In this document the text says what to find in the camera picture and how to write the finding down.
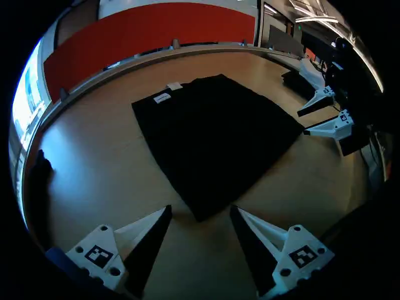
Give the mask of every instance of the window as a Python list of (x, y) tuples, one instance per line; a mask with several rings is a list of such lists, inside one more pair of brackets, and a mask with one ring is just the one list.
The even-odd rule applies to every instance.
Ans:
[(22, 147), (27, 150), (35, 126), (47, 105), (38, 87), (38, 53), (40, 41), (34, 48), (19, 79), (12, 104), (12, 118)]

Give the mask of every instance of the white bracket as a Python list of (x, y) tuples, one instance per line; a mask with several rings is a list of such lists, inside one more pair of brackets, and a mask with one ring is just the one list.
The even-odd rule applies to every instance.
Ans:
[(304, 130), (305, 135), (334, 138), (339, 141), (352, 135), (354, 125), (347, 109), (342, 110), (336, 118), (310, 126)]
[(335, 103), (334, 97), (335, 92), (330, 86), (317, 89), (315, 91), (314, 97), (312, 97), (298, 112), (299, 117), (312, 113), (314, 111), (320, 110), (329, 105)]
[(171, 212), (170, 205), (117, 230), (109, 225), (100, 225), (66, 255), (100, 284), (117, 293), (123, 291), (129, 295), (124, 288), (128, 271), (123, 261), (167, 212)]
[(272, 299), (295, 288), (335, 256), (301, 225), (287, 231), (238, 208), (240, 216), (272, 254), (277, 264), (272, 272), (275, 286), (260, 299)]

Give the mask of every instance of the wall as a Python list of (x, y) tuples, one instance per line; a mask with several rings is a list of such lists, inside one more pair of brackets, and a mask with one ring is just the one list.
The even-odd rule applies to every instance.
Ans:
[(263, 25), (262, 25), (262, 38), (261, 38), (262, 45), (265, 45), (268, 42), (268, 39), (270, 38), (270, 26), (271, 25), (282, 30), (283, 32), (286, 32), (285, 24), (278, 21), (277, 19), (270, 16), (269, 14), (264, 13), (264, 21), (263, 21)]
[[(182, 0), (100, 0), (100, 7), (98, 10), (98, 18), (102, 19), (112, 14), (128, 10), (134, 7), (155, 3), (181, 3)], [(220, 6), (223, 8), (235, 10), (253, 17), (257, 17), (257, 0), (190, 0), (185, 3), (200, 3)]]
[(99, 0), (86, 0), (73, 7), (57, 25), (56, 46), (98, 19)]
[(254, 17), (214, 5), (158, 3), (124, 10), (75, 33), (48, 57), (48, 91), (56, 102), (61, 88), (70, 91), (103, 68), (167, 47), (173, 39), (181, 44), (251, 41), (254, 28)]

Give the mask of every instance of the black object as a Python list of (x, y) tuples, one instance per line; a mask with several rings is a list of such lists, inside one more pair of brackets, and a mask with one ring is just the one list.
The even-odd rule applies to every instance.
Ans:
[(79, 299), (85, 299), (86, 293), (93, 295), (96, 299), (128, 299), (126, 296), (119, 295), (106, 288), (103, 281), (90, 277), (87, 270), (79, 268), (61, 249), (50, 248), (46, 251), (45, 256), (62, 270), (68, 279), (84, 291), (84, 293), (79, 294)]
[(152, 228), (123, 262), (129, 271), (125, 288), (137, 298), (143, 296), (143, 290), (149, 279), (150, 272), (156, 261), (171, 219), (172, 207), (171, 205), (167, 205)]
[(250, 229), (237, 206), (230, 207), (230, 218), (257, 287), (258, 295), (262, 297), (275, 286), (272, 273), (278, 262)]
[(50, 161), (45, 158), (43, 150), (39, 150), (33, 167), (27, 176), (27, 195), (25, 201), (26, 215), (38, 242), (44, 250), (53, 245), (49, 226), (49, 193), (48, 184), (53, 174)]
[[(278, 105), (218, 75), (132, 104), (173, 188), (203, 221), (250, 188), (303, 131)], [(163, 93), (170, 99), (156, 103)]]

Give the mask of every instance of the black cable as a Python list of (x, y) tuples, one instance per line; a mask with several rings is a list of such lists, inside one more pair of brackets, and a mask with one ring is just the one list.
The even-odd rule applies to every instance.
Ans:
[(369, 150), (371, 151), (371, 155), (372, 155), (372, 159), (375, 162), (375, 164), (379, 167), (379, 164), (377, 163), (377, 160), (375, 159), (375, 155), (374, 152), (372, 151), (372, 143), (371, 143), (371, 139), (369, 139)]

